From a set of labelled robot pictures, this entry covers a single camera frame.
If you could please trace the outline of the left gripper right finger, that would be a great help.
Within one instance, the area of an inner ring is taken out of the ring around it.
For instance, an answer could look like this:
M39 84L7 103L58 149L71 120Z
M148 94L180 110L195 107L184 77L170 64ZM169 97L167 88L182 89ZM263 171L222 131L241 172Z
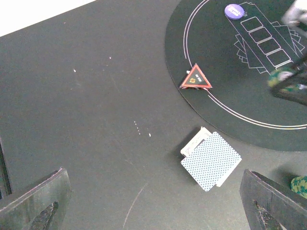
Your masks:
M251 230L307 228L307 199L258 172L244 170L240 197Z

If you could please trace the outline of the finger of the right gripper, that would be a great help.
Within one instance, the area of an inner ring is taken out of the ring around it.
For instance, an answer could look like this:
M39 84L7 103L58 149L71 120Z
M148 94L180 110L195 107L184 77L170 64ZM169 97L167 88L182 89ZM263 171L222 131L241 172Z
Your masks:
M291 72L306 72L307 70L307 55L304 54L297 61L295 61L290 67Z
M307 92L301 92L300 90L287 91L286 87L296 86L297 84L307 85L307 75L306 74L294 74L285 80L277 83L272 87L272 95L277 98L289 100L307 105Z

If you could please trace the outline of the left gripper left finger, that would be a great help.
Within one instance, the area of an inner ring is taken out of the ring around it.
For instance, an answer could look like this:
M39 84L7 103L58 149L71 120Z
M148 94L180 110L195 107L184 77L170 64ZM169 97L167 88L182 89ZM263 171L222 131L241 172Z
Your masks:
M66 169L60 168L0 200L2 230L59 230L71 198Z

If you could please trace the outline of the green chip stack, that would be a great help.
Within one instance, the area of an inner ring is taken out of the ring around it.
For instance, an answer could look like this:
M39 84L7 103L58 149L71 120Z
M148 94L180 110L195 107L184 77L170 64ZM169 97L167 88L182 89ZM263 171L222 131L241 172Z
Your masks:
M298 176L290 183L291 190L300 196L307 198L307 176Z

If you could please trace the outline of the red triangular all-in button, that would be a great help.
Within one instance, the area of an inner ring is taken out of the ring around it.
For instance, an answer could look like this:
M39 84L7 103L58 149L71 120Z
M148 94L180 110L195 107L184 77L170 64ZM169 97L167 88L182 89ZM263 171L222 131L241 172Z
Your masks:
M179 86L180 89L212 89L211 83L206 78L205 74L200 69L197 63L194 64L191 70L187 70L187 76L184 78L182 83Z

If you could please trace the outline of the green chips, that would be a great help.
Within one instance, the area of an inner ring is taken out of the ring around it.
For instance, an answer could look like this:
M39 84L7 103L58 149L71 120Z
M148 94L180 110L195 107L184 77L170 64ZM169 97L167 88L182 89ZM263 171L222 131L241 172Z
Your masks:
M277 85L278 83L282 82L283 80L289 78L290 76L295 74L295 70L291 69L291 68L279 68L276 69L275 71L270 73L270 77L268 79L268 86L269 87L273 87L275 85ZM299 90L306 90L307 86L303 85L303 84L295 84L295 85L290 85L287 86L283 89L281 89L281 91L283 92L296 92Z

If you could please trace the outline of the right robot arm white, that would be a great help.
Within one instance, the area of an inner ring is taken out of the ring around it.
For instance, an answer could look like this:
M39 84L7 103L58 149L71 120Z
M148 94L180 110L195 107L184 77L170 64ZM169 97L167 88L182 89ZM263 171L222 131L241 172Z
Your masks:
M307 35L307 2L296 0L282 17L282 22L303 36ZM307 55L285 68L271 73L270 93L276 98L307 104Z

